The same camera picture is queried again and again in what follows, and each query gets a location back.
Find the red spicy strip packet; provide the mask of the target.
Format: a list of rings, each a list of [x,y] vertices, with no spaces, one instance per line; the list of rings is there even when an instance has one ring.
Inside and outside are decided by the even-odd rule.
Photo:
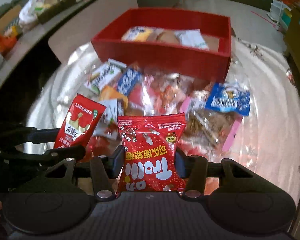
[[[105,110],[106,106],[77,94],[59,129],[54,148],[86,147]]]

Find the white brown snack packet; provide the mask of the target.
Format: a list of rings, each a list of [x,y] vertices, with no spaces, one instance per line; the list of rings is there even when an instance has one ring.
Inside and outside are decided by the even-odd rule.
[[[99,103],[106,106],[106,110],[95,128],[93,136],[116,140],[118,137],[118,117],[124,114],[124,101],[122,99],[109,99],[99,101]]]

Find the red cola gummy packet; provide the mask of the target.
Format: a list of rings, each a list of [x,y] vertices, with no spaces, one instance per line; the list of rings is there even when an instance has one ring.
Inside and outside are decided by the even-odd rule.
[[[186,128],[184,113],[120,116],[119,134],[125,149],[117,194],[122,192],[182,192],[175,152]]]

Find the orange snack packet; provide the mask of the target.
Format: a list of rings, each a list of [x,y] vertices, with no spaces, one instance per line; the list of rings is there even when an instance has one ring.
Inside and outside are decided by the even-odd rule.
[[[100,100],[103,101],[111,99],[122,99],[124,109],[128,107],[128,97],[118,92],[115,88],[106,85],[100,94]]]

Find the blue small snack packet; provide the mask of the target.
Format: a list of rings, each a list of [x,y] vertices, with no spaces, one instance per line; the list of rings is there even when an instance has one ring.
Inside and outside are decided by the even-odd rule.
[[[206,101],[205,109],[248,116],[250,92],[243,89],[238,83],[215,83]]]

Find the green white wafer packet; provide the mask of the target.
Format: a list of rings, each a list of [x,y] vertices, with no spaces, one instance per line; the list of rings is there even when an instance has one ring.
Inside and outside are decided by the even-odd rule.
[[[100,95],[106,86],[113,85],[126,70],[127,65],[114,59],[108,59],[88,76],[85,87]]]

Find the pink sunflower seed packet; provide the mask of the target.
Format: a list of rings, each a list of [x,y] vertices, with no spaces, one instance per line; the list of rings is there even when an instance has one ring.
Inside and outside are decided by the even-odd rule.
[[[211,150],[226,152],[233,145],[242,117],[205,109],[205,101],[187,97],[180,107],[187,126],[179,147],[188,155],[204,155]]]

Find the blue red large snack bag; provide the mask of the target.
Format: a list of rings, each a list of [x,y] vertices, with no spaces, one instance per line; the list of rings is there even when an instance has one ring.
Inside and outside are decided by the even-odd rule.
[[[204,110],[212,85],[212,82],[179,73],[131,66],[114,88],[127,97],[125,115],[184,113],[187,125],[178,147],[188,156],[207,156],[214,149],[194,115]]]

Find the white silver snack packet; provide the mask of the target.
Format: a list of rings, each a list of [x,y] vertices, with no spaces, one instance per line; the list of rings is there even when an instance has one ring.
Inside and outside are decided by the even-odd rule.
[[[199,29],[176,30],[174,34],[182,46],[209,50],[209,46]]]

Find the toast bread packet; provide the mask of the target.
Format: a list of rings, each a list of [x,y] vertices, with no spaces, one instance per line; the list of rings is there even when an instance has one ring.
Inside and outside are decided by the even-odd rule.
[[[149,27],[132,27],[121,37],[122,41],[145,42],[153,33],[154,29]]]

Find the grey curved coffee table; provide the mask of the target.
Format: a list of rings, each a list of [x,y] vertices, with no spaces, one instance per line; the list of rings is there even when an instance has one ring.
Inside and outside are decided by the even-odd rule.
[[[5,57],[0,68],[0,89],[25,56],[43,39],[61,61],[74,49],[89,42],[115,18],[131,8],[137,0],[82,0],[44,24],[24,34]]]

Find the red cardboard box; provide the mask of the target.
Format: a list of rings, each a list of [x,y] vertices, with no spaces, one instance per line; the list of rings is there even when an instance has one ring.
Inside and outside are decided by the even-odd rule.
[[[217,50],[154,41],[123,41],[131,27],[167,30],[198,29],[219,40]],[[114,59],[140,67],[159,67],[207,81],[224,82],[231,61],[231,20],[227,16],[175,8],[129,9],[113,20],[91,43],[102,61]]]

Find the dark green box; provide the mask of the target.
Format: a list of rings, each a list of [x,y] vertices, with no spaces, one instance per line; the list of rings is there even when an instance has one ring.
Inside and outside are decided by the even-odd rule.
[[[51,7],[44,9],[43,12],[40,12],[38,17],[38,22],[40,24],[44,24],[47,21],[51,20],[51,18],[55,17],[59,13],[68,9],[69,7],[76,5],[82,0],[59,0],[56,4]]]

